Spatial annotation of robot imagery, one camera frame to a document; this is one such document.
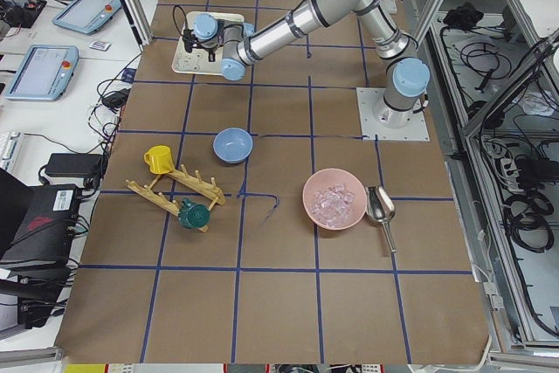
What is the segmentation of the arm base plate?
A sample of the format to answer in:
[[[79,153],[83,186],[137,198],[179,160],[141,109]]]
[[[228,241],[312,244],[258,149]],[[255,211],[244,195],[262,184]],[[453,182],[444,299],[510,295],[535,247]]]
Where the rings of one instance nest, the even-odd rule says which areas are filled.
[[[430,140],[422,103],[416,100],[407,111],[396,111],[384,102],[384,88],[356,89],[362,138],[368,141],[428,142]]]

